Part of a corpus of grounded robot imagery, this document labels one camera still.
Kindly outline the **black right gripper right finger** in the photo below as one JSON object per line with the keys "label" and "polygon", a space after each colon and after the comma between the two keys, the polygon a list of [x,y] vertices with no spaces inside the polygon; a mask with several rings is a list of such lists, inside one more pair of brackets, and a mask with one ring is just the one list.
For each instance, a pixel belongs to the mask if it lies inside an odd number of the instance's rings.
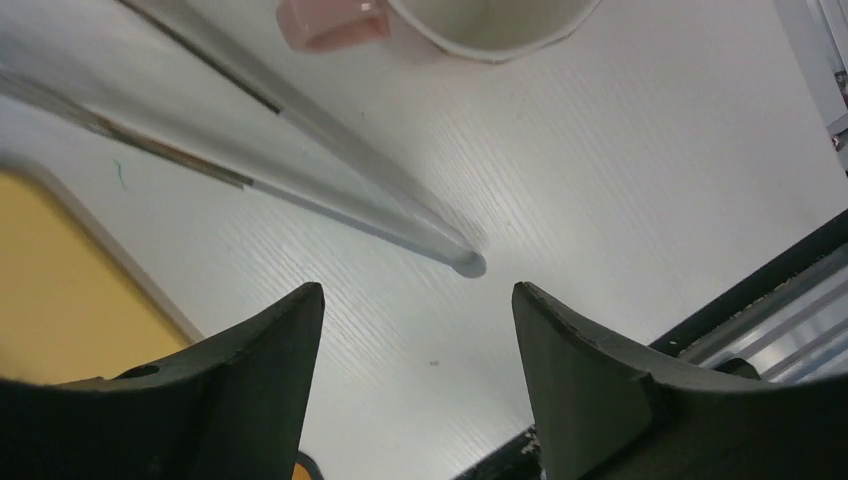
{"label": "black right gripper right finger", "polygon": [[551,479],[843,479],[847,380],[779,384],[669,357],[516,284],[512,311]]}

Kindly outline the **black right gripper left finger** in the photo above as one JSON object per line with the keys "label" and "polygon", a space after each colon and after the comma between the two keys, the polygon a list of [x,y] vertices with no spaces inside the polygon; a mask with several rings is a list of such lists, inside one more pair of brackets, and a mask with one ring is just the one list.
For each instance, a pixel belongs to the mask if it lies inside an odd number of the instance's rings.
{"label": "black right gripper left finger", "polygon": [[288,479],[325,299],[308,282],[253,317],[121,375],[1,383],[5,479]]}

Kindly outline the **yellow black round coaster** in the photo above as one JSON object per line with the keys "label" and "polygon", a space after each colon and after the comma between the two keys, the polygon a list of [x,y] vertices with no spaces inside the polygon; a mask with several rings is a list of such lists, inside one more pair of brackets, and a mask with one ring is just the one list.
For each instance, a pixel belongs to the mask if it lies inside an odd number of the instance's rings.
{"label": "yellow black round coaster", "polygon": [[324,480],[317,463],[305,452],[298,451],[292,480]]}

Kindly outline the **yellow serving tray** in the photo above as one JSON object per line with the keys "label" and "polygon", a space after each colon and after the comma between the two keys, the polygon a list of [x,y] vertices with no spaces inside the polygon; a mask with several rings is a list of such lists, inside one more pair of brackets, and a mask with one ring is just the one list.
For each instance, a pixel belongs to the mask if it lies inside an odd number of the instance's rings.
{"label": "yellow serving tray", "polygon": [[190,343],[52,193],[2,172],[2,378],[112,378]]}

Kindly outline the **metal serving tongs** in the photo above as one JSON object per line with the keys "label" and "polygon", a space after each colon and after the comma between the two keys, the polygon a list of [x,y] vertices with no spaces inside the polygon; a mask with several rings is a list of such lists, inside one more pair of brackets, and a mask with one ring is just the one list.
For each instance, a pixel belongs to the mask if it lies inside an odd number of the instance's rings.
{"label": "metal serving tongs", "polygon": [[262,193],[438,262],[473,243],[361,136],[192,1],[5,1],[1,95],[66,129]]}

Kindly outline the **pink mug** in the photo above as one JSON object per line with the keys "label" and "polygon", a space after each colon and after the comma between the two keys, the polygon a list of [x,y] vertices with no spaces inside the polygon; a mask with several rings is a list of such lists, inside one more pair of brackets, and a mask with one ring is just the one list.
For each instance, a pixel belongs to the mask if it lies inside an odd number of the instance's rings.
{"label": "pink mug", "polygon": [[501,64],[573,34],[599,0],[288,0],[276,9],[295,51],[325,53],[391,36],[397,19],[442,52]]}

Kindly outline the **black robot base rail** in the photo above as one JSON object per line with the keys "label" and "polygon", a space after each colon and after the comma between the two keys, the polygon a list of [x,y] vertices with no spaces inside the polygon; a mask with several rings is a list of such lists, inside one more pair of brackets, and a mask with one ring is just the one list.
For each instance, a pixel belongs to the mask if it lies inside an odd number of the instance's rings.
{"label": "black robot base rail", "polygon": [[[847,244],[847,213],[842,212],[765,266],[740,281],[689,318],[649,344],[657,352],[679,357],[701,338],[734,315],[797,277]],[[539,448],[533,444],[536,426],[517,436],[459,474],[459,479],[538,479]]]}

